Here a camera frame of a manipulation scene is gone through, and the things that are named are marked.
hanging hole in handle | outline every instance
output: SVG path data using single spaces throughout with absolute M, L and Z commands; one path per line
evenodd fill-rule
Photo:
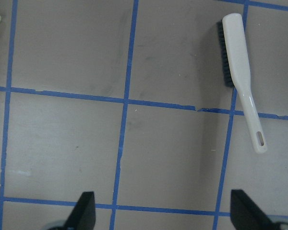
M 257 132 L 257 139 L 258 139 L 258 143 L 260 146 L 264 146 L 264 138 L 263 135 L 261 134 L 261 132 Z

